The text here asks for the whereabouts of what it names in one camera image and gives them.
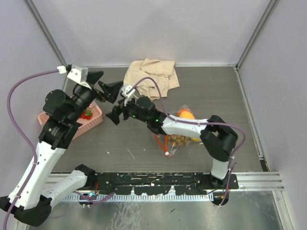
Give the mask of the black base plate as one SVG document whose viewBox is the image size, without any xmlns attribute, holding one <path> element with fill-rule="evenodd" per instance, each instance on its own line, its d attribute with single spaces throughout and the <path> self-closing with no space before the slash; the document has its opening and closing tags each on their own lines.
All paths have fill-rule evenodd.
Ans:
<svg viewBox="0 0 307 230">
<path fill-rule="evenodd" d="M 206 195 L 215 189 L 238 189 L 235 174 L 230 179 L 218 182 L 210 174 L 202 172 L 163 172 L 163 173 L 134 173 L 134 172 L 104 172 L 95 173 L 84 189 L 93 189 L 102 195 L 114 192 L 116 195 L 140 196 L 142 194 L 166 195 L 171 189 L 179 195 Z"/>
</svg>

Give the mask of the aluminium frame rail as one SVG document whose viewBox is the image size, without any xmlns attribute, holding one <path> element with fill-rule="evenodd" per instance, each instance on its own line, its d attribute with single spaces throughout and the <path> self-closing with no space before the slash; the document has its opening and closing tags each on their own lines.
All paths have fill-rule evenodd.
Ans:
<svg viewBox="0 0 307 230">
<path fill-rule="evenodd" d="M 237 172 L 240 191 L 284 191 L 278 172 Z"/>
</svg>

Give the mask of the fake orange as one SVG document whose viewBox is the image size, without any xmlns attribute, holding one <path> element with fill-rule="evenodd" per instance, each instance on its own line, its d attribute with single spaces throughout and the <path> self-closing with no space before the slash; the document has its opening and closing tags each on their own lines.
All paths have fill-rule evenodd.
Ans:
<svg viewBox="0 0 307 230">
<path fill-rule="evenodd" d="M 178 117 L 180 118 L 184 118 L 184 119 L 195 119 L 195 116 L 193 115 L 193 113 L 189 110 L 189 109 L 180 109 L 177 112 Z"/>
</svg>

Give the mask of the fake brown longan bunch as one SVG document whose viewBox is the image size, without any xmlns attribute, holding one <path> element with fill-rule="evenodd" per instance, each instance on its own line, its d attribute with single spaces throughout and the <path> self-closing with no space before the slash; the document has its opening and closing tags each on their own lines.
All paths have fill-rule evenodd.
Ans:
<svg viewBox="0 0 307 230">
<path fill-rule="evenodd" d="M 189 143 L 190 138 L 183 135 L 167 135 L 166 140 L 171 147 L 184 147 Z"/>
</svg>

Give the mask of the fake lemon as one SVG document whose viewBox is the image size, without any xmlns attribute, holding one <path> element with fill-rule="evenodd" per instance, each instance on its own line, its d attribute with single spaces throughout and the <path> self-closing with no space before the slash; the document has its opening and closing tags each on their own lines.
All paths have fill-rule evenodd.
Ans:
<svg viewBox="0 0 307 230">
<path fill-rule="evenodd" d="M 200 138 L 190 138 L 192 141 L 194 142 L 201 142 L 201 139 Z"/>
</svg>

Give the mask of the beige cloth drawstring bag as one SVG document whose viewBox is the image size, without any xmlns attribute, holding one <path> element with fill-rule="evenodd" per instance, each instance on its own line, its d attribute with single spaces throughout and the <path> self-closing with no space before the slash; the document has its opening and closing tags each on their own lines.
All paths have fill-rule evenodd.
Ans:
<svg viewBox="0 0 307 230">
<path fill-rule="evenodd" d="M 143 80 L 136 87 L 138 93 L 147 96 L 151 101 L 167 97 L 169 90 L 180 87 L 175 64 L 175 61 L 149 58 L 134 61 L 130 64 L 123 82 L 134 86 L 144 77 L 150 77 L 154 81 Z"/>
</svg>

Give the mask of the pink plastic basket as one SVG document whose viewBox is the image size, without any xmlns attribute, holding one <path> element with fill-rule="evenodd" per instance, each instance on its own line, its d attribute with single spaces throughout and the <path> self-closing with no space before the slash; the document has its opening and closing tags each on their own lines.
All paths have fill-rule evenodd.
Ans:
<svg viewBox="0 0 307 230">
<path fill-rule="evenodd" d="M 80 123 L 81 126 L 73 137 L 73 140 L 103 122 L 103 112 L 96 104 L 96 102 L 92 102 L 89 106 L 89 109 L 92 112 L 91 118 L 80 118 L 77 120 L 77 122 Z"/>
</svg>

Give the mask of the clear zip top bag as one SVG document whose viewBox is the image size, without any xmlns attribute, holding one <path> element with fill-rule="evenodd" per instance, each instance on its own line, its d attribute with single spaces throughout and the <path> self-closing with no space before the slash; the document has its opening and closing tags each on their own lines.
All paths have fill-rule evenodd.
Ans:
<svg viewBox="0 0 307 230">
<path fill-rule="evenodd" d="M 173 112 L 172 115 L 175 115 L 179 118 L 185 119 L 195 119 L 193 112 L 189 109 L 187 105 L 183 105 L 179 108 L 177 112 Z M 154 140 L 158 146 L 165 152 L 167 157 L 174 156 L 176 152 L 184 150 L 189 144 L 200 143 L 202 144 L 199 138 L 191 138 L 188 136 L 183 136 L 179 134 L 173 135 L 154 135 Z"/>
</svg>

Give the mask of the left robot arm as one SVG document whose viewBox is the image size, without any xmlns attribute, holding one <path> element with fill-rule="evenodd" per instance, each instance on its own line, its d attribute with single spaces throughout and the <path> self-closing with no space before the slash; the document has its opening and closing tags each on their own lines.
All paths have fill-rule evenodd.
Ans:
<svg viewBox="0 0 307 230">
<path fill-rule="evenodd" d="M 100 81 L 103 74 L 102 71 L 86 74 L 86 81 L 75 85 L 72 97 L 62 90 L 53 90 L 46 96 L 43 110 L 49 119 L 37 145 L 30 146 L 34 156 L 16 188 L 0 199 L 0 208 L 8 215 L 38 227 L 65 196 L 82 187 L 90 190 L 96 186 L 95 170 L 81 164 L 60 182 L 44 188 L 52 169 L 81 126 L 78 119 L 82 113 L 94 100 L 114 103 L 117 99 L 123 82 L 105 84 Z"/>
</svg>

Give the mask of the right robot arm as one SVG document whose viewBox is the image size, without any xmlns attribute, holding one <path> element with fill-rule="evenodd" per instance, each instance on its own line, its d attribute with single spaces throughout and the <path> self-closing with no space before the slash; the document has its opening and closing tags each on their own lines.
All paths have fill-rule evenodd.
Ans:
<svg viewBox="0 0 307 230">
<path fill-rule="evenodd" d="M 124 120 L 132 117 L 146 123 L 147 128 L 157 135 L 182 135 L 200 139 L 213 158 L 211 185 L 220 189 L 227 184 L 229 160 L 238 135 L 219 116 L 213 115 L 203 120 L 176 117 L 158 110 L 147 97 L 132 99 L 127 103 L 122 99 L 106 114 L 115 125 L 120 123 L 120 115 L 123 115 Z"/>
</svg>

